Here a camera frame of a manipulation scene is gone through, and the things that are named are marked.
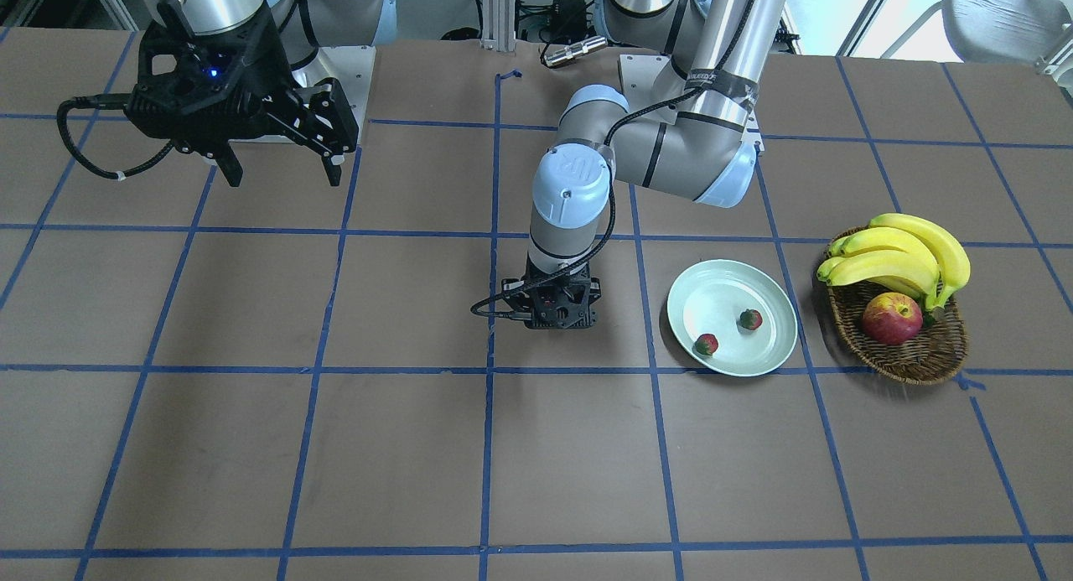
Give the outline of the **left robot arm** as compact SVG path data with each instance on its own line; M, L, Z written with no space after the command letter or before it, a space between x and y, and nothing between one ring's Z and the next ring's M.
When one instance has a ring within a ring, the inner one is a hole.
M666 66L646 105L602 84L571 97L534 172L524 275L472 313L529 329L593 325L600 284L589 263L614 232L616 181L736 206L754 176L747 121L785 1L596 0L602 35Z

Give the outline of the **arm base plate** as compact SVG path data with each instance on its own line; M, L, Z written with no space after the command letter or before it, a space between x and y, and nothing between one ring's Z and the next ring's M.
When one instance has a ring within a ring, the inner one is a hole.
M339 81L359 127L359 142L371 95L376 56L378 49L374 46L322 47L317 49L314 57L299 62L298 68L292 70L292 76L302 87L311 87L327 77Z
M619 79L632 112L684 93L685 81L673 66L673 58L663 54L621 54Z

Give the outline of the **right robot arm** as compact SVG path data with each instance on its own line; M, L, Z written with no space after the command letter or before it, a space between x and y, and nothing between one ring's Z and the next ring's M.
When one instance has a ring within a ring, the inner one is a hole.
M230 186L236 141L309 149L338 186L359 147L359 50L397 38L397 0L143 0L151 21L126 118L199 154Z

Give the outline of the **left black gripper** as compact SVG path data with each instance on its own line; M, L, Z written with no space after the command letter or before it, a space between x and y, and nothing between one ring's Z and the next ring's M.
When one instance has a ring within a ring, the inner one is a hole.
M600 279L586 265L505 297L511 309L508 318L520 320L528 329L587 329L598 320L594 303L599 297Z

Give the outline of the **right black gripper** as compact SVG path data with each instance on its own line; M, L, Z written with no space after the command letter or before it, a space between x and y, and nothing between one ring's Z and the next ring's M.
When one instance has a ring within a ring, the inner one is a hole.
M218 34L196 34L178 0L158 0L157 10L160 20L139 43L137 84L126 104L131 122L147 137L211 156L231 188L244 169L230 141L266 135L317 152L329 186L340 186L359 126L336 78L303 88L292 77L266 2Z

